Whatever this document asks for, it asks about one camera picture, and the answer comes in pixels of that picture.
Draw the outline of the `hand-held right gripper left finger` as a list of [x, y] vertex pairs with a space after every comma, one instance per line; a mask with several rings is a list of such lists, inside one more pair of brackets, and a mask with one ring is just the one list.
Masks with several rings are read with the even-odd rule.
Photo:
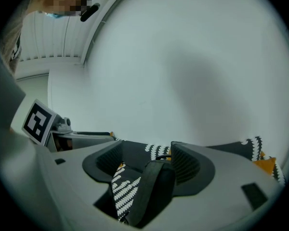
[[107, 182], [92, 179], [82, 168], [84, 159], [94, 153], [116, 149], [120, 141], [107, 142], [72, 151], [51, 153], [37, 146], [37, 168], [46, 197], [38, 218], [47, 231], [132, 231], [94, 204], [108, 192]]

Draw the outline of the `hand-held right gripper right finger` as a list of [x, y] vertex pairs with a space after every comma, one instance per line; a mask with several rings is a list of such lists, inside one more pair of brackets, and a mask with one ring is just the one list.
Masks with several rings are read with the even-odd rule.
[[[179, 143], [210, 159], [215, 176], [197, 195], [174, 197], [149, 224], [148, 231], [247, 231], [263, 217], [283, 186], [250, 160], [237, 154]], [[253, 210], [242, 186], [255, 183], [267, 201]]]

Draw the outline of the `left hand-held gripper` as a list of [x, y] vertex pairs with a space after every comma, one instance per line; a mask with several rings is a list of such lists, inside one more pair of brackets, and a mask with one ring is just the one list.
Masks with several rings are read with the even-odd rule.
[[[72, 128], [69, 118], [61, 117], [36, 99], [25, 118], [22, 131], [36, 144], [46, 146], [52, 132], [67, 134], [72, 132]], [[71, 140], [72, 148], [80, 149], [115, 139], [109, 132], [74, 131], [71, 134]]]

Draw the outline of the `person's left hand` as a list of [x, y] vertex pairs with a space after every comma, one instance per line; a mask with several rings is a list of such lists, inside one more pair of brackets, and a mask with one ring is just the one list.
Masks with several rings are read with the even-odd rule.
[[57, 152], [69, 151], [73, 149], [72, 139], [55, 136], [53, 140]]

